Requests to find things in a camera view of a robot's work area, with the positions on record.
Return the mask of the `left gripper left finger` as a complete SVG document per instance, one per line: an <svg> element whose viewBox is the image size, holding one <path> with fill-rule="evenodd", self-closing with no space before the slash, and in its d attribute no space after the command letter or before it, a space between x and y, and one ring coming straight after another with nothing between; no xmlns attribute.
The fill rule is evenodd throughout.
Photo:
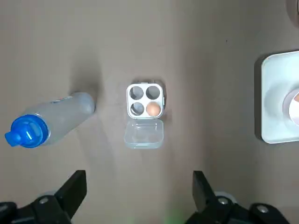
<svg viewBox="0 0 299 224"><path fill-rule="evenodd" d="M86 172L75 171L53 195L38 197L18 208L14 202L0 203L2 224L70 224L86 196Z"/></svg>

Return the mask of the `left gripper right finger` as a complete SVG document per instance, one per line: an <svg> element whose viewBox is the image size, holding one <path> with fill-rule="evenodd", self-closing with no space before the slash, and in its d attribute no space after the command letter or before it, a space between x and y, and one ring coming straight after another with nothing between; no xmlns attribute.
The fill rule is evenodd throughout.
<svg viewBox="0 0 299 224"><path fill-rule="evenodd" d="M248 209L228 196L216 195L202 171L193 171L192 196L197 210L187 224L288 224L274 206L253 203Z"/></svg>

